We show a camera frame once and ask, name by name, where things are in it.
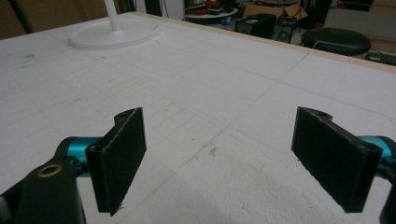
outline white pole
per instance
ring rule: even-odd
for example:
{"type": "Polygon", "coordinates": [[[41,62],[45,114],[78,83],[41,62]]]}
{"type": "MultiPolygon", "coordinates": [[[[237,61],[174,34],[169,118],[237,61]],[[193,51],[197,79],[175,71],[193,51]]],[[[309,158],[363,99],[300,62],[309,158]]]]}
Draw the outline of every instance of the white pole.
{"type": "Polygon", "coordinates": [[[119,19],[117,18],[116,7],[114,6],[113,0],[105,0],[106,10],[108,17],[110,18],[111,29],[113,31],[120,30],[119,19]]]}

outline brass insert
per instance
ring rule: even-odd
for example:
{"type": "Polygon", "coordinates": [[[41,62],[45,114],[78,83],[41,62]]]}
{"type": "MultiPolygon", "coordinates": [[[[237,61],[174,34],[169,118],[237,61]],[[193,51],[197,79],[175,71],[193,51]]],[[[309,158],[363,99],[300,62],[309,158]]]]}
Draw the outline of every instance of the brass insert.
{"type": "Polygon", "coordinates": [[[49,177],[49,176],[52,176],[52,175],[56,175],[61,170],[62,170],[62,165],[53,164],[53,165],[49,165],[49,166],[46,166],[46,167],[42,168],[40,171],[38,171],[37,175],[39,177],[45,178],[45,177],[49,177]]]}

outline blue metal part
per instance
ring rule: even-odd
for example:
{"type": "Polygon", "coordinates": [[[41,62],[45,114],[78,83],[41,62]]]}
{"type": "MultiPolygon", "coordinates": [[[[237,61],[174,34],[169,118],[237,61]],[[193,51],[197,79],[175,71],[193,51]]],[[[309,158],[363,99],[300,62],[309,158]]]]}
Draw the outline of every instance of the blue metal part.
{"type": "Polygon", "coordinates": [[[78,162],[80,163],[79,167],[76,169],[81,169],[82,175],[81,176],[90,176],[88,170],[88,163],[87,157],[85,155],[85,149],[96,143],[100,137],[77,137],[73,140],[70,144],[69,149],[67,150],[68,157],[76,157],[78,162]]]}
{"type": "Polygon", "coordinates": [[[387,143],[384,142],[380,137],[378,136],[358,136],[359,139],[363,142],[367,143],[372,143],[378,147],[381,147],[383,149],[382,155],[381,155],[381,160],[379,161],[378,164],[378,170],[382,169],[387,169],[394,166],[396,164],[396,159],[393,157],[392,152],[388,146],[387,143]]]}

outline wooden edge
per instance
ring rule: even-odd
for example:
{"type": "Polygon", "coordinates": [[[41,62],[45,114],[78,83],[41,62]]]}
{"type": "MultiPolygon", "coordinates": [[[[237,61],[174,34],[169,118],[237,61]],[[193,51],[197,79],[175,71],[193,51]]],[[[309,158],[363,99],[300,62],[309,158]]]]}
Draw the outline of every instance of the wooden edge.
{"type": "Polygon", "coordinates": [[[149,15],[149,14],[142,13],[142,12],[131,12],[131,13],[134,15],[137,15],[137,16],[151,18],[151,19],[154,19],[157,21],[172,22],[172,23],[179,24],[179,25],[184,25],[184,26],[188,26],[188,27],[192,27],[192,28],[196,28],[196,29],[214,32],[217,34],[234,36],[234,37],[238,37],[238,38],[242,38],[242,39],[246,39],[246,40],[251,40],[251,41],[256,41],[256,42],[260,42],[260,43],[264,43],[264,44],[278,46],[278,47],[285,48],[285,49],[293,49],[293,50],[300,51],[300,52],[303,52],[306,54],[317,55],[320,57],[333,59],[333,60],[340,61],[340,62],[356,64],[359,66],[396,74],[396,66],[391,66],[391,65],[387,65],[387,64],[383,64],[383,63],[375,63],[375,62],[365,61],[363,59],[347,57],[344,55],[334,54],[334,53],[325,52],[325,51],[321,51],[321,50],[317,50],[317,49],[308,49],[308,48],[304,48],[304,47],[297,46],[297,45],[291,45],[291,44],[287,44],[287,43],[278,42],[275,40],[259,38],[259,37],[252,36],[252,35],[244,35],[244,34],[232,32],[232,31],[221,30],[219,28],[204,26],[204,25],[186,22],[186,21],[178,21],[178,20],[174,20],[174,19],[168,19],[165,17],[153,16],[153,15],[149,15]]]}

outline teal clamp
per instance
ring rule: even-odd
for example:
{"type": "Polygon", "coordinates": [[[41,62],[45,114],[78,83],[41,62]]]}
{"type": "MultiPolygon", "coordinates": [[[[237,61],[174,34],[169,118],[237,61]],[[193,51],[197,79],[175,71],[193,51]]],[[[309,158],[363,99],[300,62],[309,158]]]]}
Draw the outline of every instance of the teal clamp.
{"type": "Polygon", "coordinates": [[[101,137],[77,137],[70,144],[67,149],[67,157],[76,158],[78,161],[74,163],[75,169],[79,170],[81,177],[89,177],[90,171],[88,169],[87,157],[85,155],[85,149],[97,143],[101,137]]]}
{"type": "Polygon", "coordinates": [[[396,143],[384,136],[358,136],[359,139],[366,143],[372,143],[383,149],[381,160],[378,164],[377,174],[381,171],[390,170],[396,174],[396,143]]]}

